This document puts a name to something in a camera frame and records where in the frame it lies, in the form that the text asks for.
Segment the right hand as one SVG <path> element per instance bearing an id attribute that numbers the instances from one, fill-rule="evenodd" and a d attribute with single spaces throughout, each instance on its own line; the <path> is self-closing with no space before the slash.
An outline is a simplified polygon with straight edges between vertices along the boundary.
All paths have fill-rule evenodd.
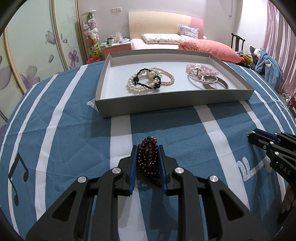
<path id="1" fill-rule="evenodd" d="M 288 185 L 284 196 L 284 200 L 281 204 L 281 212 L 289 211 L 292 207 L 296 206 L 295 191 Z"/>

